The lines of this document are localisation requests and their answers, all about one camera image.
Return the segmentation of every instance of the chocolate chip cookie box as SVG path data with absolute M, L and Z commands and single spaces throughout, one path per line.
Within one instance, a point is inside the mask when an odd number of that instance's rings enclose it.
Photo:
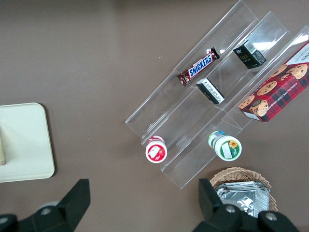
M 309 85 L 309 42 L 282 64 L 240 105 L 249 118 L 270 121 Z

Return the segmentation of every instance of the barcode label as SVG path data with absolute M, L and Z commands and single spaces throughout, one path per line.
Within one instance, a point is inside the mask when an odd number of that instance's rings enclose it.
M 216 136 L 216 137 L 219 137 L 222 134 L 220 134 L 219 132 L 216 131 L 215 133 L 213 133 L 213 135 Z
M 299 64 L 309 62 L 309 43 L 307 42 L 301 50 L 299 50 L 286 64 Z
M 254 115 L 254 114 L 250 114 L 250 113 L 244 112 L 244 111 L 243 111 L 243 113 L 244 113 L 247 117 L 249 117 L 249 118 L 252 118 L 252 119 L 261 121 L 261 119 L 259 119 L 259 118 L 258 118 L 256 115 Z
M 248 51 L 253 54 L 256 51 L 256 48 L 253 46 L 253 44 L 248 40 L 244 43 L 244 46 L 248 49 Z
M 205 79 L 203 81 L 203 85 L 212 94 L 212 96 L 218 101 L 219 104 L 224 100 L 224 97 L 216 90 L 214 86 L 212 86 L 211 82 L 208 79 Z

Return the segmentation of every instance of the cookie image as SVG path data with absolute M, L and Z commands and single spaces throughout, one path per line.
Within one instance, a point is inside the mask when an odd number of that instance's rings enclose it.
M 291 74 L 286 74 L 286 75 L 283 75 L 283 76 L 280 78 L 280 80 L 281 80 L 281 81 L 284 81 L 285 79 L 290 79 L 290 78 L 294 78 L 294 76 L 291 75 Z
M 268 110 L 268 102 L 257 100 L 249 110 L 257 116 L 264 116 Z
M 307 70 L 308 70 L 307 64 L 299 64 L 299 65 L 289 69 L 286 73 L 293 75 L 298 80 L 298 79 L 302 78 L 304 75 L 306 75 Z
M 264 95 L 266 93 L 269 93 L 274 87 L 276 87 L 277 81 L 271 81 L 267 83 L 266 85 L 262 86 L 259 91 L 257 92 L 257 96 Z
M 253 99 L 254 99 L 254 95 L 250 95 L 238 107 L 240 109 L 247 107 L 253 101 Z
M 286 69 L 286 67 L 288 67 L 287 64 L 282 64 L 270 77 L 277 76 L 278 74 L 283 72 Z

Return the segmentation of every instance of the woven basket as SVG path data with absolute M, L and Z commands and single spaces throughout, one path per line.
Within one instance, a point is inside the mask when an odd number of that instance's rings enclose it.
M 243 168 L 228 168 L 218 174 L 216 174 L 211 179 L 211 184 L 214 189 L 216 189 L 220 184 L 231 183 L 231 182 L 242 182 L 242 181 L 260 181 L 268 189 L 271 188 L 271 185 L 261 174 L 246 170 Z M 269 210 L 278 211 L 275 199 L 269 195 Z

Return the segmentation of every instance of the snickers bar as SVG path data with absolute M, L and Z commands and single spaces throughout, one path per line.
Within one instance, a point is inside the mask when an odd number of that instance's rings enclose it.
M 211 52 L 196 62 L 188 70 L 183 71 L 181 74 L 177 75 L 178 79 L 183 86 L 186 86 L 189 81 L 191 81 L 195 76 L 200 72 L 210 66 L 216 59 L 219 59 L 220 56 L 217 54 L 214 47 L 211 49 Z

